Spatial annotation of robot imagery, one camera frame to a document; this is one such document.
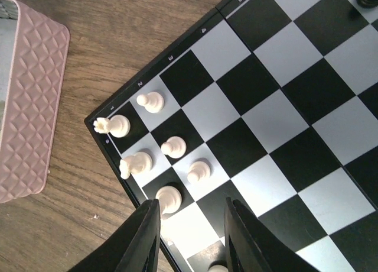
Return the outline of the white chess piece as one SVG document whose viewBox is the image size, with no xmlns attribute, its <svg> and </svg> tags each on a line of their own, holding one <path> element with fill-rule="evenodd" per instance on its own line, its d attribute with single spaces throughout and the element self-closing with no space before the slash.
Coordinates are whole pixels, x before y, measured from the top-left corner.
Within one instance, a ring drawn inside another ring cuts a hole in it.
<svg viewBox="0 0 378 272">
<path fill-rule="evenodd" d="M 174 186 L 163 186 L 157 191 L 155 198 L 159 200 L 162 219 L 165 218 L 165 215 L 176 213 L 183 200 L 180 191 Z"/>
<path fill-rule="evenodd" d="M 208 272 L 228 272 L 228 269 L 221 264 L 215 264 L 208 269 Z"/>
</svg>

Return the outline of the white chess rook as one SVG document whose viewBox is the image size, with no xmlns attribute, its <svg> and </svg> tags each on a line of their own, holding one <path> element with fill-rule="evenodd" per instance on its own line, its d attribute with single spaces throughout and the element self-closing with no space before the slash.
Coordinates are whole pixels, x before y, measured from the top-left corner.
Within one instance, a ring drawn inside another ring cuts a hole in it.
<svg viewBox="0 0 378 272">
<path fill-rule="evenodd" d="M 111 134 L 116 138 L 126 136 L 131 129 L 129 120 L 123 115 L 115 115 L 111 119 L 98 117 L 94 121 L 93 126 L 97 133 Z"/>
</svg>

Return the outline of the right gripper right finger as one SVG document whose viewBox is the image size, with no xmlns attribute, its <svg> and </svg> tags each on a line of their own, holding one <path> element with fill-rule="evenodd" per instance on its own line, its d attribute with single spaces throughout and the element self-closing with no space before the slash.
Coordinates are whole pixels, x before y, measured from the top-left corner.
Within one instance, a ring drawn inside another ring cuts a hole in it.
<svg viewBox="0 0 378 272">
<path fill-rule="evenodd" d="M 237 199 L 226 199 L 224 231 L 229 271 L 317 271 Z"/>
</svg>

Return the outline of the white chess pawn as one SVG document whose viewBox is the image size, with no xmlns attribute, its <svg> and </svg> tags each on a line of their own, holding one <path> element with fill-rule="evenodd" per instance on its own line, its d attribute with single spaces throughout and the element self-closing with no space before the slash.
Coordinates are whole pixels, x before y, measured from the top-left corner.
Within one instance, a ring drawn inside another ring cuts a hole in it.
<svg viewBox="0 0 378 272">
<path fill-rule="evenodd" d="M 203 179 L 208 179 L 211 175 L 210 166 L 204 161 L 196 161 L 194 162 L 187 174 L 187 180 L 194 184 Z"/>
<path fill-rule="evenodd" d="M 181 158 L 186 150 L 186 142 L 178 136 L 170 137 L 161 145 L 161 151 L 171 158 Z"/>
<path fill-rule="evenodd" d="M 152 166 L 152 157 L 148 153 L 140 151 L 120 160 L 120 176 L 122 179 L 126 180 L 131 174 L 137 175 L 149 172 Z"/>
<path fill-rule="evenodd" d="M 149 92 L 140 94 L 136 98 L 138 105 L 143 106 L 150 113 L 157 113 L 164 107 L 165 101 L 163 96 L 158 92 Z"/>
</svg>

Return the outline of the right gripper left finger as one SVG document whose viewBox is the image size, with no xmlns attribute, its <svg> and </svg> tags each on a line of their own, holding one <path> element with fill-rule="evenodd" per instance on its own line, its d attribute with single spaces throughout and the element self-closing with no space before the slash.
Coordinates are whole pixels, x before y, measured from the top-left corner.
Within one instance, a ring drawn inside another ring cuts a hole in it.
<svg viewBox="0 0 378 272">
<path fill-rule="evenodd" d="M 70 271 L 157 271 L 160 229 L 159 201 L 148 199 Z"/>
</svg>

